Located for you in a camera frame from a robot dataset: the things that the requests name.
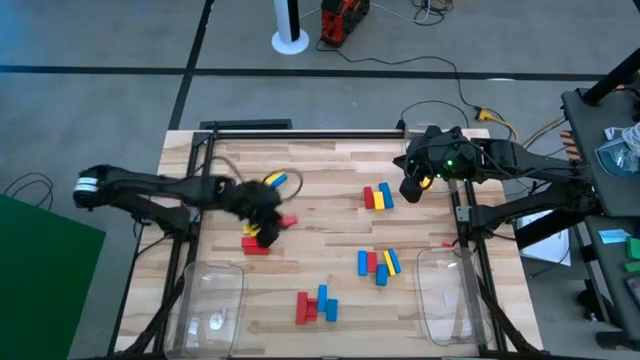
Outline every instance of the red block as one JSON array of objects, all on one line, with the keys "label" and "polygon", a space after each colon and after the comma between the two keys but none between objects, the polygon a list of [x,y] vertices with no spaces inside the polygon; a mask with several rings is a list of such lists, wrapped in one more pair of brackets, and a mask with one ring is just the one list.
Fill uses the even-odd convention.
[{"label": "red block", "polygon": [[244,248],[245,255],[269,255],[268,248],[259,248],[259,247],[246,247]]},{"label": "red block", "polygon": [[371,186],[364,188],[364,207],[366,209],[373,209],[373,190]]},{"label": "red block", "polygon": [[283,215],[280,220],[280,227],[283,229],[288,229],[293,225],[298,223],[298,217],[295,215]]},{"label": "red block", "polygon": [[308,294],[305,291],[298,292],[298,305],[296,307],[296,324],[304,325],[307,322],[307,299]]},{"label": "red block", "polygon": [[258,247],[258,240],[253,236],[243,237],[242,247]]},{"label": "red block", "polygon": [[374,252],[367,253],[367,271],[376,272],[378,267],[378,254]]},{"label": "red block", "polygon": [[318,320],[318,299],[307,300],[307,321]]}]

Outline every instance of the paper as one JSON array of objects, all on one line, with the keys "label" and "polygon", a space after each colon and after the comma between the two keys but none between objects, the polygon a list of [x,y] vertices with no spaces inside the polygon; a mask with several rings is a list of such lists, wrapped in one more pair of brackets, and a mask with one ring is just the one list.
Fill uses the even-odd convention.
[{"label": "paper", "polygon": [[631,236],[628,232],[622,229],[613,229],[613,230],[600,230],[600,238],[602,242],[605,244],[616,244],[621,242],[626,242],[627,238]]},{"label": "paper", "polygon": [[[551,211],[543,211],[522,217],[518,219],[518,225],[519,227],[523,227],[549,214],[550,212]],[[557,234],[520,250],[520,255],[552,263],[560,263],[565,266],[571,266],[571,254],[570,252],[567,252],[568,249],[569,230],[562,230]]]}]

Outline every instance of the transparent container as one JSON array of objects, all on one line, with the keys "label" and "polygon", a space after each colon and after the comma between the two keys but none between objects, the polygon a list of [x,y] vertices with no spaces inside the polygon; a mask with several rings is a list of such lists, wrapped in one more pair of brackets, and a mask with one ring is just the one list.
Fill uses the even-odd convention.
[{"label": "transparent container", "polygon": [[477,261],[466,248],[424,249],[414,280],[423,331],[442,346],[487,344],[492,330],[480,297]]},{"label": "transparent container", "polygon": [[226,358],[236,338],[244,273],[235,265],[194,262],[183,295],[169,315],[167,359]]}]

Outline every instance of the blue block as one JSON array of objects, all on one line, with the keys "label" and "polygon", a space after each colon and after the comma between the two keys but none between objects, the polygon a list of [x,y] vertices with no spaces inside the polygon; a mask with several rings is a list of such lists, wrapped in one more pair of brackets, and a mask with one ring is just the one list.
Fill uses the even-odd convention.
[{"label": "blue block", "polygon": [[378,271],[376,271],[376,285],[387,286],[387,276],[389,276],[389,267],[387,264],[378,264]]},{"label": "blue block", "polygon": [[367,252],[358,251],[358,275],[367,276]]},{"label": "blue block", "polygon": [[380,188],[382,198],[384,199],[384,207],[386,209],[393,209],[393,198],[391,197],[391,189],[389,188],[389,183],[380,183],[380,185],[378,185],[378,188]]},{"label": "blue block", "polygon": [[318,312],[327,310],[327,285],[318,286]]},{"label": "blue block", "polygon": [[327,300],[327,321],[336,322],[338,320],[338,300]]},{"label": "blue block", "polygon": [[396,256],[396,251],[389,249],[389,256],[391,257],[393,269],[396,271],[396,274],[400,274],[402,272],[402,268],[400,267],[400,261],[398,261],[398,257]]},{"label": "blue block", "polygon": [[276,188],[276,187],[282,185],[282,183],[285,182],[285,181],[287,181],[287,174],[282,174],[282,175],[278,176],[278,178],[273,180],[273,182],[271,183],[271,187],[272,188]]}]

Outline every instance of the blue item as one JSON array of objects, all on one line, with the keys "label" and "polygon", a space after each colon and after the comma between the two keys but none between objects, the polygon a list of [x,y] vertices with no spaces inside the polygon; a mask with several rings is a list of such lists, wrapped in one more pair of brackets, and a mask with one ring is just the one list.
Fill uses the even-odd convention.
[{"label": "blue item", "polygon": [[327,310],[327,285],[318,286],[318,312]]},{"label": "blue item", "polygon": [[367,252],[358,251],[358,275],[367,276]]},{"label": "blue item", "polygon": [[600,230],[600,238],[602,242],[605,244],[616,244],[621,242],[626,242],[627,238],[631,236],[628,232],[622,229],[613,229],[613,230]]},{"label": "blue item", "polygon": [[389,256],[391,257],[391,262],[393,263],[393,268],[396,270],[396,274],[400,274],[402,268],[400,267],[400,261],[398,261],[395,250],[389,249]]},{"label": "blue item", "polygon": [[391,189],[389,188],[389,183],[380,183],[378,185],[380,192],[382,193],[382,198],[384,199],[384,207],[386,209],[393,209],[393,198],[391,197]]},{"label": "blue item", "polygon": [[338,321],[338,300],[336,299],[327,300],[327,321]]},{"label": "blue item", "polygon": [[376,271],[376,285],[387,286],[387,276],[389,276],[389,267],[387,264],[378,264],[378,271]]},{"label": "blue item", "polygon": [[273,180],[273,182],[271,183],[271,187],[272,188],[276,188],[280,185],[282,185],[283,182],[287,181],[287,174],[282,174],[280,176],[278,176],[277,179]]}]

